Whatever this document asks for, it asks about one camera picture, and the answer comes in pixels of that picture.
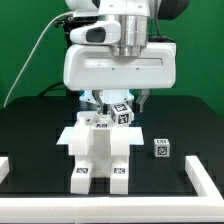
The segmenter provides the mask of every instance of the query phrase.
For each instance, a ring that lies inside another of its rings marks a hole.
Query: small cube
[[[111,105],[110,114],[116,126],[128,126],[134,119],[131,108],[125,102]]]
[[[170,143],[168,139],[154,139],[155,157],[169,157]]]

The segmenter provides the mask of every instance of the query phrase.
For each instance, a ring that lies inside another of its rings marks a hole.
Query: black tabletop
[[[56,142],[76,113],[89,110],[73,97],[24,97],[0,111],[0,156],[10,173],[0,197],[73,197],[74,158]],[[224,195],[224,120],[202,100],[152,96],[133,127],[142,127],[144,146],[131,146],[129,196],[196,195],[184,172],[185,157],[197,155]],[[155,158],[155,138],[167,138],[169,158]],[[109,195],[109,179],[93,179],[89,196]]]

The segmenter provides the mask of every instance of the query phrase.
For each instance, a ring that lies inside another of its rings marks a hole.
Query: white frame
[[[0,223],[224,222],[224,201],[196,156],[185,170],[198,197],[1,198]]]

